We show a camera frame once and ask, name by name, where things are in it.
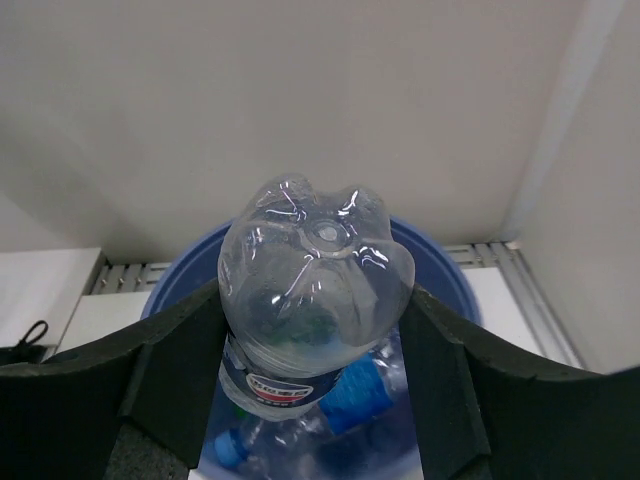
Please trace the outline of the clear Pepsi bottle black label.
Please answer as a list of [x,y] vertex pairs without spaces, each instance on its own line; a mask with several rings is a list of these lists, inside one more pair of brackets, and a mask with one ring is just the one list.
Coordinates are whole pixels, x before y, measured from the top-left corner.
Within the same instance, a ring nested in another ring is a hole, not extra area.
[[217,280],[229,326],[222,389],[243,410],[282,421],[309,411],[389,333],[415,263],[373,190],[319,192],[286,174],[233,221]]

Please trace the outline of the crushed bottle blue label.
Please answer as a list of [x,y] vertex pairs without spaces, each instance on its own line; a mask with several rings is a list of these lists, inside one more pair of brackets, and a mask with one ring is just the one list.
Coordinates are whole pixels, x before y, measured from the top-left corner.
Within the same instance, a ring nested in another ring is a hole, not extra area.
[[207,449],[229,469],[250,458],[266,462],[294,457],[373,421],[407,392],[400,335],[394,329],[348,366],[335,387],[303,416],[272,423],[250,415],[239,426],[219,434]]

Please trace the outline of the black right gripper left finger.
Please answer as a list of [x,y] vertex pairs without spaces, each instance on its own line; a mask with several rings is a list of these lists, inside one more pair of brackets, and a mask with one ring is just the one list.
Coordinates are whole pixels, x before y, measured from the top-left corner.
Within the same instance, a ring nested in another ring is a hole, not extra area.
[[200,460],[227,323],[209,282],[39,364],[1,369],[5,479],[185,479]]

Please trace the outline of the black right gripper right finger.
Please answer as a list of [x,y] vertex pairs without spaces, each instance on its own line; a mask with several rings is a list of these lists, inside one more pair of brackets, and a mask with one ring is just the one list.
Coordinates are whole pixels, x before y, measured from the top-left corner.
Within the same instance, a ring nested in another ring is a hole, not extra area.
[[428,479],[635,479],[639,371],[521,349],[416,289],[400,321]]

